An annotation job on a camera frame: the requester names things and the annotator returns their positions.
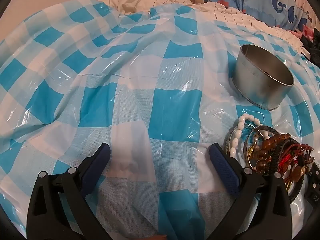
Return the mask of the silver bangle with charm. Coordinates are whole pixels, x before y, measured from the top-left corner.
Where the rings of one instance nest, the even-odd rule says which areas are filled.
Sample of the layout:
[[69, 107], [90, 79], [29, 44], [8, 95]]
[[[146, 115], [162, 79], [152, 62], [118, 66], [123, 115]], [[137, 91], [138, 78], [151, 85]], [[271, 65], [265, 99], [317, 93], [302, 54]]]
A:
[[265, 139], [263, 132], [267, 132], [268, 134], [271, 134], [271, 135], [280, 134], [274, 128], [266, 125], [259, 125], [250, 131], [249, 135], [247, 136], [244, 142], [243, 153], [244, 153], [245, 162], [247, 166], [250, 167], [251, 169], [254, 169], [251, 163], [251, 156], [254, 153], [255, 146], [258, 145], [258, 142], [261, 139]]

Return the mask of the patterned metal bangle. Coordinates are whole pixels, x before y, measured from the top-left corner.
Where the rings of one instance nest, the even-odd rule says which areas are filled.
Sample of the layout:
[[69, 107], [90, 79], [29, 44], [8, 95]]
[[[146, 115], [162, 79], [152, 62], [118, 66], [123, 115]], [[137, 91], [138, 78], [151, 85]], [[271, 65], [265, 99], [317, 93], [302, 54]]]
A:
[[235, 158], [237, 153], [237, 147], [239, 146], [239, 140], [242, 136], [242, 131], [235, 126], [230, 132], [226, 145], [225, 152], [228, 156]]

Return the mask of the round silver metal tin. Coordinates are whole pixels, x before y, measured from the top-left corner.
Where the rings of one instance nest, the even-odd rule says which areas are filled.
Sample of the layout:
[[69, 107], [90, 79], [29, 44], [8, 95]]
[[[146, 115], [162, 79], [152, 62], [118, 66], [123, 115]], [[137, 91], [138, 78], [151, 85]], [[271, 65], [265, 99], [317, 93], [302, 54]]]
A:
[[253, 44], [240, 47], [232, 81], [249, 102], [269, 111], [279, 107], [295, 84], [283, 61]]

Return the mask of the blue white checkered plastic sheet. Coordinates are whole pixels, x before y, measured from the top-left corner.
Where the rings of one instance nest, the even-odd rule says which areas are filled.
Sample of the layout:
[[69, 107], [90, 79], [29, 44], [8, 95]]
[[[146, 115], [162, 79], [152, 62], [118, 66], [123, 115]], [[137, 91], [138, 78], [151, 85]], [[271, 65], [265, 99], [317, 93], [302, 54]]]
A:
[[[231, 74], [240, 47], [284, 61], [295, 85], [274, 111]], [[35, 13], [1, 42], [1, 205], [21, 233], [37, 175], [112, 157], [87, 202], [114, 239], [205, 239], [232, 203], [207, 155], [243, 114], [319, 158], [319, 69], [288, 33], [216, 4], [132, 15], [73, 0]]]

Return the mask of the black clothing pile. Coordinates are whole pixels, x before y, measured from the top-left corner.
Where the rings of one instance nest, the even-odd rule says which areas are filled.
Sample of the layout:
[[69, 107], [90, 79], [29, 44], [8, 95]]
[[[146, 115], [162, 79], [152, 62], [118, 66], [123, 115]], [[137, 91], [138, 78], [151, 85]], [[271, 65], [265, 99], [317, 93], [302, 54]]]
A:
[[300, 41], [303, 47], [308, 51], [310, 61], [317, 67], [320, 67], [320, 32], [317, 28], [310, 28], [303, 25]]

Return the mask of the white striped quilt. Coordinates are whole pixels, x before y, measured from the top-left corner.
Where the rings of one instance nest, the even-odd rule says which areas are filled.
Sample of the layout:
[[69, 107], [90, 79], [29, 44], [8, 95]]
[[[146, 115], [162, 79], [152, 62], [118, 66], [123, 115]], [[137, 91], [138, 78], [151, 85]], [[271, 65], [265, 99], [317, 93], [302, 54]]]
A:
[[269, 27], [264, 22], [256, 20], [254, 17], [241, 13], [233, 7], [226, 8], [217, 2], [200, 3], [200, 0], [99, 0], [106, 5], [117, 9], [124, 14], [134, 12], [149, 12], [151, 8], [166, 4], [181, 4], [186, 7], [204, 13], [210, 20], [230, 23], [231, 26], [239, 25], [251, 31], [261, 31], [266, 34], [278, 37], [286, 41], [298, 53], [303, 53], [304, 47], [300, 39], [292, 32], [278, 27]]

